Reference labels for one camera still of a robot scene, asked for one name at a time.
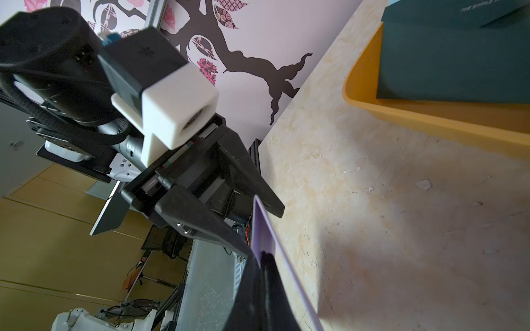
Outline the dark green envelope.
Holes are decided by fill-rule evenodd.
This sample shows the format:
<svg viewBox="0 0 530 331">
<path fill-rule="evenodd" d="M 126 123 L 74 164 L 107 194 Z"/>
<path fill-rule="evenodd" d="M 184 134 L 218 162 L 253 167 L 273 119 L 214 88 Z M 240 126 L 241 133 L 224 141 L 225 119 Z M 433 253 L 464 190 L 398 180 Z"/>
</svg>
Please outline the dark green envelope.
<svg viewBox="0 0 530 331">
<path fill-rule="evenodd" d="M 528 1 L 395 1 L 382 25 L 378 98 L 529 103 Z"/>
</svg>

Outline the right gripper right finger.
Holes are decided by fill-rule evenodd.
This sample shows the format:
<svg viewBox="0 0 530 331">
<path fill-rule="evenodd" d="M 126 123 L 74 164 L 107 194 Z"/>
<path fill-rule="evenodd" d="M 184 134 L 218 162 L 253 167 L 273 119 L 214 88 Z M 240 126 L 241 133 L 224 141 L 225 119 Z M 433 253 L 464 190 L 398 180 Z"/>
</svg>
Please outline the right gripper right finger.
<svg viewBox="0 0 530 331">
<path fill-rule="evenodd" d="M 270 253 L 262 252 L 260 276 L 261 330 L 300 331 L 289 305 L 275 257 Z"/>
</svg>

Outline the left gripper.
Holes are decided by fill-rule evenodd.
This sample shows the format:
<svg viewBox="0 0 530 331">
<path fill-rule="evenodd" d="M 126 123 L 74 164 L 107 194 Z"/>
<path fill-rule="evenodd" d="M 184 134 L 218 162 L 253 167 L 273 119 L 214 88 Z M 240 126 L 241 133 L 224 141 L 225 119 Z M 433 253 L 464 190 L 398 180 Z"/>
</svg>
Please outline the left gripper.
<svg viewBox="0 0 530 331">
<path fill-rule="evenodd" d="M 183 146 L 165 152 L 121 192 L 153 223 L 160 225 L 161 216 L 186 237 L 223 245 L 244 257 L 252 255 L 250 247 L 224 219 L 247 226 L 255 195 L 268 212 L 282 218 L 284 204 L 220 115 Z"/>
</svg>

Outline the yellow plastic storage box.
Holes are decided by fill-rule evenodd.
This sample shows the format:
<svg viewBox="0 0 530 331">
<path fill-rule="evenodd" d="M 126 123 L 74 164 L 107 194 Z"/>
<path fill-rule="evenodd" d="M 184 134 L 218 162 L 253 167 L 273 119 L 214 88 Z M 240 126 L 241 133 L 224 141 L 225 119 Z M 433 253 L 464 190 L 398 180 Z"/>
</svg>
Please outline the yellow plastic storage box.
<svg viewBox="0 0 530 331">
<path fill-rule="evenodd" d="M 346 103 L 383 121 L 529 160 L 528 105 L 377 99 L 383 30 L 378 27 L 346 77 Z"/>
</svg>

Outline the purple envelope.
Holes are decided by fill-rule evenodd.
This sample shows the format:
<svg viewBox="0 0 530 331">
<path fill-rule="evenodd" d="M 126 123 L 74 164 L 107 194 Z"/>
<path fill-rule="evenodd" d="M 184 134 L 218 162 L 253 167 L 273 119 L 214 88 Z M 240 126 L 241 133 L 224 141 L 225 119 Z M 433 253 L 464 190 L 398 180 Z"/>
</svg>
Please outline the purple envelope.
<svg viewBox="0 0 530 331">
<path fill-rule="evenodd" d="M 258 307 L 259 326 L 263 330 L 299 330 L 300 325 L 291 310 L 276 256 L 287 265 L 287 279 L 298 291 L 314 330 L 323 330 L 316 310 L 310 302 L 287 251 L 276 233 L 264 204 L 258 196 L 253 198 L 251 250 L 259 266 Z"/>
</svg>

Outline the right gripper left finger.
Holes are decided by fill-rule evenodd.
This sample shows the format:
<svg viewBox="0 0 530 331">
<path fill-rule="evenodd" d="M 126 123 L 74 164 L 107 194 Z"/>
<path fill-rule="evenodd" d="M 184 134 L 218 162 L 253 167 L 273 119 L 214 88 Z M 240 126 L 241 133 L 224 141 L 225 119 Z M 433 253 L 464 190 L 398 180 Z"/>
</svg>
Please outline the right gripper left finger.
<svg viewBox="0 0 530 331">
<path fill-rule="evenodd" d="M 248 261 L 223 330 L 264 330 L 263 257 L 264 253 Z"/>
</svg>

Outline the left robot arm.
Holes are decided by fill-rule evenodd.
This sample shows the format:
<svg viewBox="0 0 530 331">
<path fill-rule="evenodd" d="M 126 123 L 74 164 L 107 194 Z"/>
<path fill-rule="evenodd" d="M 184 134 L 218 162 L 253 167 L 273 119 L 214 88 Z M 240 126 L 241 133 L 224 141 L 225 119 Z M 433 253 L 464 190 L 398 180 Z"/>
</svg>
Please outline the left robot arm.
<svg viewBox="0 0 530 331">
<path fill-rule="evenodd" d="M 134 208 L 159 227 L 259 259 L 279 247 L 284 205 L 215 109 L 218 91 L 156 28 L 99 38 L 71 8 L 1 26 L 1 91 L 45 155 L 117 182 L 92 233 Z"/>
</svg>

